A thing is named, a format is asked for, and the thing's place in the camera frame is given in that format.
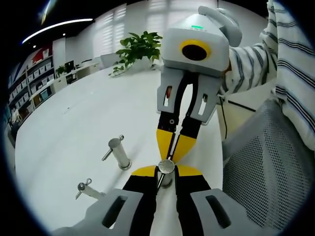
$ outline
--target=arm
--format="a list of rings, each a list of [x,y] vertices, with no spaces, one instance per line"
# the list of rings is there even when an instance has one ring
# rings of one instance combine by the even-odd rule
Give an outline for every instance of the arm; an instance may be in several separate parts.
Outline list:
[[[268,26],[260,34],[262,43],[230,48],[230,66],[223,77],[222,94],[242,92],[263,85],[276,76],[278,34],[272,1],[267,3]]]

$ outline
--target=chair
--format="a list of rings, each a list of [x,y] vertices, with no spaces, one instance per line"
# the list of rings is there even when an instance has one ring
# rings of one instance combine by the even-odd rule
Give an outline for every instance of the chair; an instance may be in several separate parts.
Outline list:
[[[272,99],[222,147],[223,192],[244,206],[259,226],[282,230],[310,190],[314,152]]]

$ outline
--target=potted plant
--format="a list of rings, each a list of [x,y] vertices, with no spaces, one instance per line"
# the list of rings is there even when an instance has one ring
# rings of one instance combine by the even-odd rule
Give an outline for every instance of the potted plant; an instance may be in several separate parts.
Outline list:
[[[155,59],[159,60],[160,57],[160,40],[161,36],[157,32],[148,33],[144,31],[141,36],[135,33],[129,33],[131,37],[122,39],[120,44],[124,49],[116,52],[120,60],[115,62],[116,65],[110,76],[117,76],[139,63],[139,60],[147,58],[151,64]]]
[[[58,77],[60,77],[63,73],[65,73],[65,66],[64,65],[59,66],[58,69],[56,70],[56,73]]]

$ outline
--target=person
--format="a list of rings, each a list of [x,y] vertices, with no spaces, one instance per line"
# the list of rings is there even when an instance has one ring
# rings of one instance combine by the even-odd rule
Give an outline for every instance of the person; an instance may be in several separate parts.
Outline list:
[[[276,78],[273,97],[304,144],[315,150],[315,52],[291,14],[268,0],[267,28],[261,43],[230,48],[230,65],[220,93],[228,95]]]
[[[20,113],[19,113],[19,110],[16,109],[16,106],[14,105],[13,108],[12,108],[12,123],[17,123],[20,121],[21,119],[21,116],[20,116]]]
[[[12,128],[11,128],[11,135],[14,139],[14,141],[16,141],[16,136],[17,136],[17,133],[18,133],[18,129],[20,127],[20,122],[21,122],[21,116],[20,116],[20,113],[19,113],[19,110],[16,109],[16,106],[14,105],[13,108],[12,108]]]

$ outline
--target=office desk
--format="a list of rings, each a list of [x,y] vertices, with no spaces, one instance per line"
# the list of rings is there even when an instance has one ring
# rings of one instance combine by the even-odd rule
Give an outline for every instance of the office desk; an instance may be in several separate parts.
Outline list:
[[[35,217],[49,231],[73,226],[96,200],[84,194],[75,200],[77,185],[92,179],[100,192],[123,188],[138,168],[157,165],[160,71],[109,78],[112,68],[73,83],[38,107],[21,126],[16,140],[19,189]],[[192,89],[184,93],[181,120]],[[123,134],[132,166],[122,171],[114,156],[101,159],[108,141]],[[181,164],[199,169],[211,188],[222,188],[223,161],[217,112],[201,126],[194,148]],[[151,235],[181,235],[174,184],[160,189]]]
[[[83,77],[86,77],[86,76],[96,72],[98,64],[99,63],[92,63],[92,64],[84,65],[84,66],[79,67],[75,70],[72,70],[71,72],[69,72],[65,75],[62,75],[61,77],[67,78],[70,75],[76,75],[77,80],[82,79]]]

